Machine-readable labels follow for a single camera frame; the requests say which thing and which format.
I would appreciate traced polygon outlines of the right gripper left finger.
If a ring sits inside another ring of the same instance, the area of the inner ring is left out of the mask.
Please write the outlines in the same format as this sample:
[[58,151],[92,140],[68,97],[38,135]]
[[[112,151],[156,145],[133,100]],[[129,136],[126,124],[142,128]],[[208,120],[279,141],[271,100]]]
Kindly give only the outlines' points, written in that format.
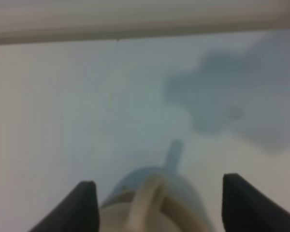
[[32,232],[97,232],[100,215],[96,184],[82,181]]

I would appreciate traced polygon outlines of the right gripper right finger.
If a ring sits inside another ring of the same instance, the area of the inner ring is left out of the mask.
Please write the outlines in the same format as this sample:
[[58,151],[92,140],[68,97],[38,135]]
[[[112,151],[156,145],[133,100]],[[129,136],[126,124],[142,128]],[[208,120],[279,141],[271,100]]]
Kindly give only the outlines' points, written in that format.
[[227,232],[290,232],[290,213],[239,174],[225,174],[222,222]]

